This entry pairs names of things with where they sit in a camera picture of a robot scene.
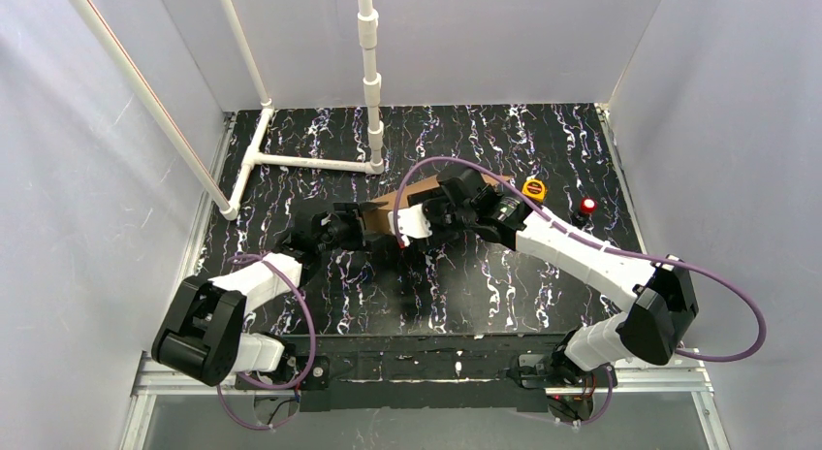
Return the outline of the brown cardboard box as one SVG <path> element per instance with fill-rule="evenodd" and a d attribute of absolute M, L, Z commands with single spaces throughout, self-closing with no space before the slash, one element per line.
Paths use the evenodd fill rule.
<path fill-rule="evenodd" d="M 486 174 L 482 175 L 485 177 L 486 182 L 497 183 L 497 181 L 490 176 Z M 433 189 L 437 187 L 438 184 L 436 181 L 436 176 L 427 177 L 415 183 L 407 184 L 401 190 L 388 193 L 368 202 L 366 204 L 366 210 L 364 211 L 365 232 L 368 235 L 374 234 L 377 236 L 390 236 L 392 232 L 390 231 L 390 226 L 387 219 L 388 212 L 390 210 L 398 211 L 399 209 L 410 208 L 417 204 L 422 204 L 424 206 L 424 199 Z M 458 231 L 451 237 L 443 236 L 441 234 L 432 234 L 432 236 L 427 239 L 409 240 L 428 242 L 450 241 L 464 232 L 471 231 Z"/>

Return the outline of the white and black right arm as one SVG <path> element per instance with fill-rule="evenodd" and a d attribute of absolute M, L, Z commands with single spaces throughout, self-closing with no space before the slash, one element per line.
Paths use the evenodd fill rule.
<path fill-rule="evenodd" d="M 537 179 L 514 192 L 504 178 L 469 164 L 449 165 L 437 175 L 432 197 L 416 206 L 417 218 L 428 237 L 448 227 L 468 230 L 547 262 L 616 305 L 617 314 L 563 339 L 552 355 L 553 370 L 579 373 L 628 359 L 668 364 L 699 311 L 680 259 L 623 253 L 585 232 L 596 209 L 592 200 L 584 199 L 565 221 L 544 207 L 546 194 Z"/>

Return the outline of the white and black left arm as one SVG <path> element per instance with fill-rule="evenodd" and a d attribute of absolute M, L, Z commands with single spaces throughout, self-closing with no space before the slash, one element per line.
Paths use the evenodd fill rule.
<path fill-rule="evenodd" d="M 152 343 L 151 358 L 207 386 L 233 373 L 273 372 L 285 343 L 245 331 L 257 308 L 300 288 L 316 274 L 320 257 L 341 248 L 367 247 L 366 214 L 373 203 L 336 203 L 329 211 L 295 219 L 265 254 L 240 254 L 241 269 L 226 275 L 184 278 Z"/>

